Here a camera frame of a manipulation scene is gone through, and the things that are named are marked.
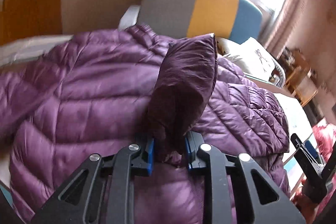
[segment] white pillow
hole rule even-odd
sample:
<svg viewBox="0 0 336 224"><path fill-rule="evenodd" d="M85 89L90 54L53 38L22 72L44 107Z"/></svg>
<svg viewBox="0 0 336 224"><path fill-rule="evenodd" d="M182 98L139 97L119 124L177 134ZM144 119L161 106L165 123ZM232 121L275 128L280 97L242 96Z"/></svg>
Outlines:
<svg viewBox="0 0 336 224"><path fill-rule="evenodd" d="M261 80L268 81L270 74L263 68L260 58L256 54L246 51L241 45L224 38L217 38L217 47L223 57L236 64L245 73L249 73Z"/></svg>
<svg viewBox="0 0 336 224"><path fill-rule="evenodd" d="M273 62L273 57L269 54L269 52L253 37L247 39L243 44L241 44L241 46L245 49L246 52L253 52L258 56L265 73L270 77L275 68L275 64Z"/></svg>

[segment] silver screw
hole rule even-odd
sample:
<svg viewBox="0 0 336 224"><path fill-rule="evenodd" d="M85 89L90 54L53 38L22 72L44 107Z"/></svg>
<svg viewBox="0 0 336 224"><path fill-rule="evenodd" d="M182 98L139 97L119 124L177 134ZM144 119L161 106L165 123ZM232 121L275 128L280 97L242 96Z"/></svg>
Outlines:
<svg viewBox="0 0 336 224"><path fill-rule="evenodd" d="M239 154L239 158L242 161L249 161L251 159L251 156L249 154L246 154L246 153L241 153L241 154Z"/></svg>
<svg viewBox="0 0 336 224"><path fill-rule="evenodd" d="M100 159L100 156L98 155L98 154L92 154L91 156L90 156L90 160L91 161L97 161L97 160L99 160Z"/></svg>
<svg viewBox="0 0 336 224"><path fill-rule="evenodd" d="M129 147L128 147L129 150L131 151L136 151L139 149L139 146L135 143L131 144Z"/></svg>
<svg viewBox="0 0 336 224"><path fill-rule="evenodd" d="M211 145L209 145L207 143L203 143L203 144L201 144L201 149L203 151L210 151L211 150Z"/></svg>

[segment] headboard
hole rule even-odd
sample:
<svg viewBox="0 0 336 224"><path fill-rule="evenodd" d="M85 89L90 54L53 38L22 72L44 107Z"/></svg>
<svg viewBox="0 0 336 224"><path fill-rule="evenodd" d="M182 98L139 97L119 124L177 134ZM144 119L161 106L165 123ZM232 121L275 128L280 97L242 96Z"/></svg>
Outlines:
<svg viewBox="0 0 336 224"><path fill-rule="evenodd" d="M248 0L142 0L137 22L174 38L215 33L241 44L257 38L261 18Z"/></svg>

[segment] curtain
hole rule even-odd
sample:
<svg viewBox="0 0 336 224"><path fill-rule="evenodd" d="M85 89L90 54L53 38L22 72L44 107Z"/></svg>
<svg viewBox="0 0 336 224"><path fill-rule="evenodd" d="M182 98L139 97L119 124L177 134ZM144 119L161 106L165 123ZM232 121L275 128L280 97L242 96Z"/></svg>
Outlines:
<svg viewBox="0 0 336 224"><path fill-rule="evenodd" d="M264 47L276 59L283 52L291 33L300 22L307 0L285 0Z"/></svg>

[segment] purple puffer jacket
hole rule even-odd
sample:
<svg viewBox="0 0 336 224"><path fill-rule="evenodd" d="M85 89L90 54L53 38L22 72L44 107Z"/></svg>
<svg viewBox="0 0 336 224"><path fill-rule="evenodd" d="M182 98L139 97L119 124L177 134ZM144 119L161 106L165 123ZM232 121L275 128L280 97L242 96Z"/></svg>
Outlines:
<svg viewBox="0 0 336 224"><path fill-rule="evenodd" d="M202 223L203 181L176 152L191 128L222 152L249 153L288 194L285 114L271 92L216 59L211 35L82 33L22 73L0 75L0 139L14 137L11 190L25 221L90 154L115 154L150 132L160 149L152 176L135 180L136 223Z"/></svg>

